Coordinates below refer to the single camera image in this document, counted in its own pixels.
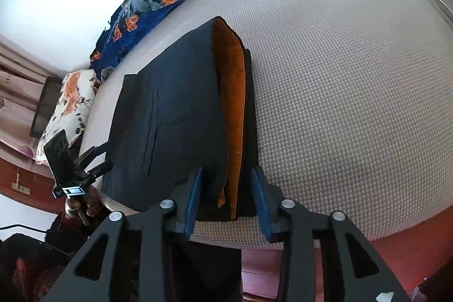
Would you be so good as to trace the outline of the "left hand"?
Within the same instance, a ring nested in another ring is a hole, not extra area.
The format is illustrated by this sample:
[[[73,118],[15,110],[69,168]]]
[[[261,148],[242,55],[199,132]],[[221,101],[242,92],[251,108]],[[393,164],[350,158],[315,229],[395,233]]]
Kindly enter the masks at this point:
[[[84,200],[81,202],[76,198],[66,198],[65,200],[65,219],[68,221],[77,220],[79,211],[85,212],[87,216],[94,217],[101,210],[101,201],[99,192],[91,185]]]

